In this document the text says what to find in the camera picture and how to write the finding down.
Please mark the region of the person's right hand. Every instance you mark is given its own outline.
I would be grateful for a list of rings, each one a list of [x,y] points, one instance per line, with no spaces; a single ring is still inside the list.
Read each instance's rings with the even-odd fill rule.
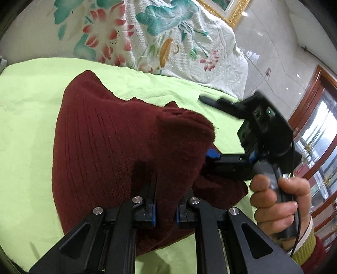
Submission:
[[[291,177],[279,179],[278,184],[285,193],[294,195],[295,201],[278,203],[276,192],[270,188],[270,179],[262,174],[253,177],[250,183],[250,189],[253,191],[250,202],[257,208],[255,220],[265,234],[275,236],[289,228],[295,220],[295,212],[299,212],[300,236],[303,236],[310,222],[310,183],[301,177]]]

